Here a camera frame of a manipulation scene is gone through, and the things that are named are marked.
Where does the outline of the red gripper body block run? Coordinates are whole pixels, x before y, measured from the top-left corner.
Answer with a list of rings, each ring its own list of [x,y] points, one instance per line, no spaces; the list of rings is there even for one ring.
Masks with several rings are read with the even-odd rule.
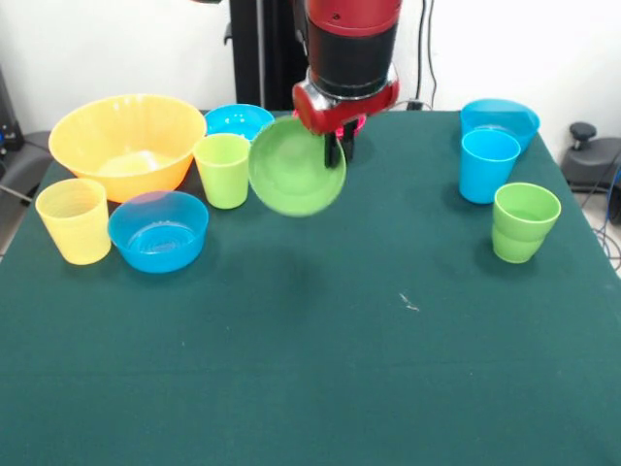
[[[400,83],[396,67],[390,65],[387,81],[374,94],[362,97],[335,97],[320,90],[310,72],[292,89],[293,104],[304,126],[314,134],[333,133],[354,119],[373,116],[391,108],[399,96]]]

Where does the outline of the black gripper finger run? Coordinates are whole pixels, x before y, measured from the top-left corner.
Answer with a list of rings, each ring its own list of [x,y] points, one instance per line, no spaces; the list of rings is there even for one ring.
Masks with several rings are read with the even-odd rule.
[[[326,168],[336,168],[341,160],[339,138],[335,133],[328,133],[324,140],[324,164]]]
[[[353,158],[356,128],[356,120],[350,121],[343,126],[342,147],[343,153],[345,155],[345,160],[347,162],[350,162]]]

